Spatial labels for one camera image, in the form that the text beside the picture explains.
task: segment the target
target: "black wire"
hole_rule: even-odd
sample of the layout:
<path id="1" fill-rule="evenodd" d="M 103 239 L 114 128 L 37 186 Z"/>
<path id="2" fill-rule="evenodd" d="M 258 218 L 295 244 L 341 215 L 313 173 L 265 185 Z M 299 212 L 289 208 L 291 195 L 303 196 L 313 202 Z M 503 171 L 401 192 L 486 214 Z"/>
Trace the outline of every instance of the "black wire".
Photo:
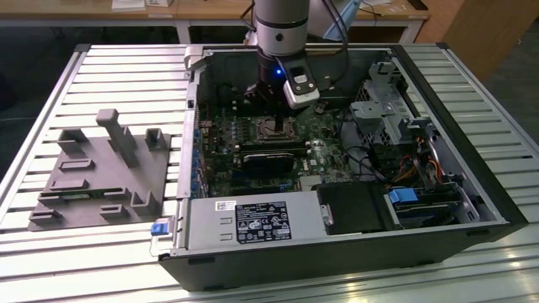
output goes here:
<path id="1" fill-rule="evenodd" d="M 373 5 L 370 5 L 370 3 L 365 2 L 363 0 L 362 0 L 362 2 L 363 2 L 366 5 L 371 6 L 373 11 L 369 11 L 369 12 L 374 15 L 374 27 L 377 27 L 377 23 L 378 23 L 378 18 L 377 18 L 377 16 L 378 16 L 378 15 L 382 16 L 382 14 L 378 14 L 378 13 L 374 12 L 374 7 L 373 7 Z"/>
<path id="2" fill-rule="evenodd" d="M 345 69 L 342 71 L 342 74 L 331 81 L 331 84 L 334 85 L 335 83 L 338 83 L 341 81 L 341 79 L 346 75 L 346 72 L 349 71 L 349 65 L 350 65 L 349 64 L 349 62 L 350 62 L 350 57 L 349 57 L 349 32 L 346 31 L 346 24 L 345 24 L 343 17 L 339 14 L 338 8 L 335 7 L 333 1 L 330 1 L 330 4 L 329 4 L 329 0 L 322 0 L 322 4 L 325 5 L 326 10 L 329 11 L 329 14 L 330 14 L 330 16 L 331 16 L 331 18 L 334 20 L 334 23 L 337 25 L 337 29 L 339 30 L 341 38 L 343 40 L 343 47 L 337 53 L 345 52 Z"/>

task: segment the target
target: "blue release tab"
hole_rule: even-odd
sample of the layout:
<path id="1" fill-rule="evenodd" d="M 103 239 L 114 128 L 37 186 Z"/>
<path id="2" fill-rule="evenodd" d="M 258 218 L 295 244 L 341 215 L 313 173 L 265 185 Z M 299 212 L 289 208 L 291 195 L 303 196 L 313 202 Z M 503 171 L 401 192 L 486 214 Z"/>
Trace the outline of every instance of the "blue release tab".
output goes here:
<path id="1" fill-rule="evenodd" d="M 153 235 L 169 235 L 169 222 L 153 224 Z"/>
<path id="2" fill-rule="evenodd" d="M 390 200 L 391 203 L 417 202 L 418 195 L 413 188 L 397 188 L 390 191 Z"/>

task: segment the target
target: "wooden table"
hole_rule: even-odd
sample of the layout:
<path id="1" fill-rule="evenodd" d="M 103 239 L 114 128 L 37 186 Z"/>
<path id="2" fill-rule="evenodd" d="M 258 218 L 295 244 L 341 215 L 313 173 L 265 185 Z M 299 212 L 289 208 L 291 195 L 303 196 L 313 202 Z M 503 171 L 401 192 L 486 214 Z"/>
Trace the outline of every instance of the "wooden table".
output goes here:
<path id="1" fill-rule="evenodd" d="M 239 19 L 250 6 L 251 0 L 181 0 L 178 5 L 178 35 L 182 43 L 191 43 L 189 28 L 191 26 L 242 26 Z M 418 11 L 409 0 L 394 0 L 391 4 L 374 6 L 374 16 L 367 11 L 358 11 L 353 27 L 403 27 L 401 43 L 413 43 L 425 20 L 430 18 L 429 11 Z"/>
<path id="2" fill-rule="evenodd" d="M 0 0 L 0 27 L 149 27 L 178 29 L 179 41 L 191 43 L 191 26 L 242 26 L 241 14 L 250 0 L 175 0 L 167 8 L 115 13 L 113 0 Z M 354 27 L 403 27 L 402 43 L 415 40 L 427 11 L 418 11 L 407 0 L 374 7 L 382 16 L 358 11 Z"/>
<path id="3" fill-rule="evenodd" d="M 178 4 L 115 13 L 113 0 L 0 0 L 0 27 L 175 27 Z"/>

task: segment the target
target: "floor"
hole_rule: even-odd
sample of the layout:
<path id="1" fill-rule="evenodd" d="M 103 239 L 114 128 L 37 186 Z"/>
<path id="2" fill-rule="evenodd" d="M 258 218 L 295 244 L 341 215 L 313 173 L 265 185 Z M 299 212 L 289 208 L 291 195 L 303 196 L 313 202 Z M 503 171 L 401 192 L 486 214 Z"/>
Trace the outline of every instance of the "floor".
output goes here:
<path id="1" fill-rule="evenodd" d="M 215 41 L 211 32 L 193 33 L 194 42 Z M 243 29 L 218 34 L 219 42 L 238 41 Z M 50 28 L 0 28 L 0 74 L 19 100 L 0 110 L 0 178 L 27 137 L 43 104 L 78 44 L 178 43 L 174 28 L 66 28 L 58 37 Z M 485 83 L 532 137 L 539 141 L 539 22 L 536 22 L 508 60 Z"/>

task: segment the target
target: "metal bracket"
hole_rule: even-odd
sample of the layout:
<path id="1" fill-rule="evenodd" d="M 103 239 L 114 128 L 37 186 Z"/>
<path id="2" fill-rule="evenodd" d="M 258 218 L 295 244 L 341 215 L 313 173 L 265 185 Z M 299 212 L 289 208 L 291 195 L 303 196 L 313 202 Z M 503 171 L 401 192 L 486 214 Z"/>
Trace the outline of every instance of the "metal bracket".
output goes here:
<path id="1" fill-rule="evenodd" d="M 203 66 L 206 64 L 203 59 L 205 59 L 205 46 L 190 45 L 186 48 L 186 54 L 185 54 L 186 70 L 194 71 L 201 66 Z"/>

